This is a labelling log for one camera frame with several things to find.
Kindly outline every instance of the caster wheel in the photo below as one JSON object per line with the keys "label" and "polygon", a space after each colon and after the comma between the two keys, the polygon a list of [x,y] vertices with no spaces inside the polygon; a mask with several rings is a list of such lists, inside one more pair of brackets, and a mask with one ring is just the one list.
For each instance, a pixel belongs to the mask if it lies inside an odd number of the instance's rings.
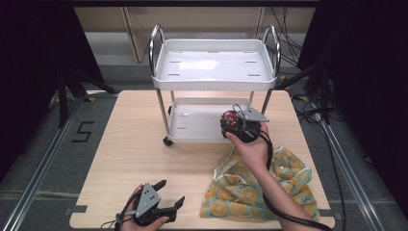
{"label": "caster wheel", "polygon": [[165,137],[165,138],[163,139],[163,142],[165,143],[166,146],[171,146],[171,145],[173,144],[173,141],[170,141],[170,140],[168,139],[168,137]]}

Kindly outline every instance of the patterned bag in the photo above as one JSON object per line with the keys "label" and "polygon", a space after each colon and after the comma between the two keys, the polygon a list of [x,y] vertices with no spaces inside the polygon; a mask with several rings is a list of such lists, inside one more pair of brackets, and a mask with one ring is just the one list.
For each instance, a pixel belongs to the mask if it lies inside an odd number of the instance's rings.
{"label": "patterned bag", "polygon": [[[317,202],[307,186],[312,179],[309,168],[291,151],[280,147],[273,151],[270,172],[314,220],[319,220]],[[219,159],[214,179],[205,192],[200,217],[277,219],[266,206],[256,178],[234,152]]]}

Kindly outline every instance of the chrome handle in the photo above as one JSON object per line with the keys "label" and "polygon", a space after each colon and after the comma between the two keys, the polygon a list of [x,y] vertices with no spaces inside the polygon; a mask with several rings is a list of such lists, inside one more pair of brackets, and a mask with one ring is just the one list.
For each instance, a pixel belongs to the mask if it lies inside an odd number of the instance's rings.
{"label": "chrome handle", "polygon": [[161,38],[161,42],[162,45],[165,44],[165,34],[163,33],[163,28],[160,24],[157,24],[152,32],[152,35],[150,36],[150,49],[149,49],[149,63],[150,63],[150,71],[152,72],[152,76],[156,77],[157,73],[156,73],[156,64],[155,61],[153,59],[153,53],[154,53],[154,38],[157,35],[157,32],[159,31],[160,33],[160,38]]}
{"label": "chrome handle", "polygon": [[272,25],[269,25],[267,27],[267,29],[265,30],[264,38],[262,39],[262,43],[267,44],[268,34],[269,34],[270,31],[272,31],[273,39],[275,40],[276,56],[274,57],[274,59],[272,59],[272,62],[273,62],[273,65],[274,65],[273,69],[275,71],[275,76],[274,77],[276,77],[278,75],[279,66],[280,66],[281,47],[280,47],[280,42],[279,42],[278,36],[276,34],[276,30]]}

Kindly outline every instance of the rolling cart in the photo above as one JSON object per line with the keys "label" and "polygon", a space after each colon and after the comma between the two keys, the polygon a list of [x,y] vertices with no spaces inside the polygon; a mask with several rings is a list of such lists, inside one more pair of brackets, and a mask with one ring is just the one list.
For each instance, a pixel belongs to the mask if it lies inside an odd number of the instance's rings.
{"label": "rolling cart", "polygon": [[[155,37],[162,47],[154,59]],[[268,34],[274,38],[272,61],[267,50]],[[280,65],[280,43],[273,26],[258,39],[165,39],[157,24],[150,38],[149,63],[166,128],[165,145],[174,142],[228,143],[220,132],[219,119],[232,106],[252,108],[254,91],[267,91],[262,114],[268,105]],[[162,90],[169,90],[168,112]],[[178,97],[175,90],[249,91],[248,98]]]}

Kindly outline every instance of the wooden table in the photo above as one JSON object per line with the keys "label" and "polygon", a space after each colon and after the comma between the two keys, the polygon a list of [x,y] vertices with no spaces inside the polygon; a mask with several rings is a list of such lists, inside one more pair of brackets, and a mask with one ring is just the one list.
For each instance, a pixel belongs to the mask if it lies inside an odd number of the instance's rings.
{"label": "wooden table", "polygon": [[[248,97],[248,92],[175,92],[182,95]],[[163,91],[165,105],[169,93]],[[261,109],[265,94],[255,92],[253,106]],[[323,210],[330,210],[309,148],[294,113],[290,97],[285,91],[274,91],[266,116],[274,146],[283,145],[312,169],[309,186]],[[77,206],[87,206],[85,213],[73,213],[70,225],[74,228],[98,228],[115,219],[127,199],[139,184],[156,184],[166,179],[159,190],[162,201],[159,208],[169,207],[181,196],[184,206],[177,220],[164,229],[273,229],[275,220],[248,218],[200,218],[199,211],[204,193],[210,185],[217,160],[232,150],[233,144],[174,143],[165,146],[166,129],[154,90],[125,90],[115,104],[105,133],[96,151],[87,180]],[[333,217],[322,217],[320,222],[333,227]]]}

